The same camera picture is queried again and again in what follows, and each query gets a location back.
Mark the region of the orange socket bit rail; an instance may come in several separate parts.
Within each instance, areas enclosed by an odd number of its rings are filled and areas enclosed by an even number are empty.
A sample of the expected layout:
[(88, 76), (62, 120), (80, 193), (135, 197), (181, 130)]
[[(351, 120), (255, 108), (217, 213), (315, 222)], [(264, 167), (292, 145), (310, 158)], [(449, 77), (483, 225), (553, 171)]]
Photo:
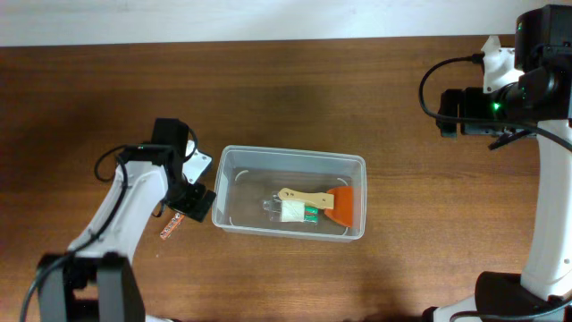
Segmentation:
[(160, 238), (166, 241), (184, 220), (185, 215), (176, 213), (160, 232)]

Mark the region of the clear case of screwdrivers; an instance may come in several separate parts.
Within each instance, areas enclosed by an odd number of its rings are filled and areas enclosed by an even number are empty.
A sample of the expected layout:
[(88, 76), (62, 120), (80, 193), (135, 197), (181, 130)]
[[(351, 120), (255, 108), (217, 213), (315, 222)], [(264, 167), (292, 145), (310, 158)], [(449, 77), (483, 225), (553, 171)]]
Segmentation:
[(263, 201), (263, 210), (269, 219), (278, 223), (303, 223), (317, 225), (319, 210), (301, 201), (282, 201), (275, 193)]

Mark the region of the orange scraper with wooden handle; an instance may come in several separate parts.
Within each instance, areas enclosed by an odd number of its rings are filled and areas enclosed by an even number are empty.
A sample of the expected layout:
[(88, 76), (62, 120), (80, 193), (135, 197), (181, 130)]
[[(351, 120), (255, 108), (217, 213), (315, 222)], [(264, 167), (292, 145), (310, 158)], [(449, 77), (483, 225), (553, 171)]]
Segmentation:
[(282, 201), (301, 201), (306, 205), (323, 210), (324, 214), (338, 225), (354, 226), (353, 188), (341, 186), (327, 192), (300, 192), (282, 188), (278, 197)]

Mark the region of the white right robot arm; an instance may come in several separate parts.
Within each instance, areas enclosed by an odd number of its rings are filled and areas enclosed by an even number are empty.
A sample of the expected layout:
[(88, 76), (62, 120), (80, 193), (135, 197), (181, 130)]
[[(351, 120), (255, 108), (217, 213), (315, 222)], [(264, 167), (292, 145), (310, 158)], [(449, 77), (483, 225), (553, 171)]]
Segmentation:
[(480, 88), (447, 89), (431, 111), (441, 135), (487, 135), (490, 150), (534, 139), (539, 179), (531, 248), (519, 273), (485, 271), (472, 295), (431, 307), (424, 321), (569, 321), (571, 319), (571, 8), (547, 4), (521, 14), (515, 44), (488, 37), (480, 53)]

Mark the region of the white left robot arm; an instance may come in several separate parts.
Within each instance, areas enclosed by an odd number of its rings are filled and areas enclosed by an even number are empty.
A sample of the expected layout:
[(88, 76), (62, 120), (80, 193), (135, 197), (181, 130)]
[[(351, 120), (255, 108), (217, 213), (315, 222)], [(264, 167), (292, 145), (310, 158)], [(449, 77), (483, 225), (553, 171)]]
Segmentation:
[(110, 150), (111, 188), (85, 230), (63, 254), (46, 254), (21, 305), (27, 317), (38, 298), (43, 321), (151, 321), (132, 270), (156, 208), (203, 222), (215, 193), (199, 178), (212, 158), (198, 150), (195, 132), (172, 118), (155, 121), (151, 139)]

